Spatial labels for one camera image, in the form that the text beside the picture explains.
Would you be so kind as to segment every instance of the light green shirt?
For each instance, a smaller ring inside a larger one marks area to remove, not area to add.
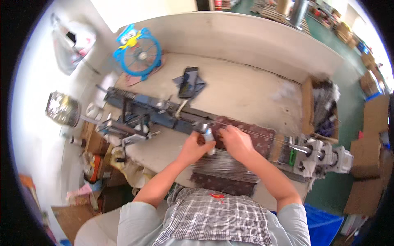
[[[120,211],[118,246],[151,245],[169,223],[173,207],[161,221],[156,209],[144,202],[129,202]],[[304,206],[293,203],[283,207],[277,216],[267,211],[267,224],[273,246],[310,246],[307,215]],[[163,246],[250,246],[235,241],[201,241],[168,239]]]

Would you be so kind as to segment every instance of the workbench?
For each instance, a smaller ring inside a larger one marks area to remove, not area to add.
[[[164,66],[133,86],[127,86],[125,76],[120,76],[115,87],[156,98],[180,103],[178,88],[173,78],[183,75],[184,69],[199,67],[199,76],[206,81],[205,89],[190,102],[192,108],[216,115],[224,115],[249,124],[272,128],[277,134],[299,135],[301,133],[301,85],[280,76],[221,59],[186,54],[165,54]],[[120,110],[106,104],[106,112],[112,118]],[[158,173],[178,156],[187,134],[154,125],[152,132],[161,131],[148,141],[141,141],[126,147],[127,155],[138,165]],[[186,168],[175,182],[194,187],[189,181],[192,168]],[[292,181],[304,200],[310,183]],[[256,186],[253,196],[258,203],[269,210],[276,210],[276,200],[264,185]]]

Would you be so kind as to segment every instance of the person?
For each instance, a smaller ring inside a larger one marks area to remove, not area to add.
[[[175,178],[216,145],[199,145],[199,134],[193,132],[177,159],[123,205],[117,245],[310,245],[305,208],[291,181],[254,149],[246,133],[227,126],[220,134],[230,155],[254,172],[276,199],[277,216],[247,196],[180,187],[168,197],[161,221],[156,208]]]

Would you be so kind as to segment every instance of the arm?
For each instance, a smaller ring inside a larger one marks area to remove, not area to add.
[[[193,132],[186,139],[182,150],[177,159],[171,162],[160,173],[155,175],[142,189],[139,191],[133,202],[145,202],[157,208],[164,199],[165,195],[171,188],[178,175],[189,165],[198,161],[207,151],[212,149],[216,142],[207,142],[204,145],[198,145],[199,134]]]
[[[255,173],[277,201],[277,212],[292,203],[302,204],[301,198],[289,178],[262,157],[253,147],[249,135],[234,126],[220,129],[227,151],[237,161]]]

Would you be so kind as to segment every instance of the green component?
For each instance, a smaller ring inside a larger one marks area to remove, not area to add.
[[[294,163],[296,162],[296,155],[297,152],[295,150],[290,151],[289,166],[294,166]]]

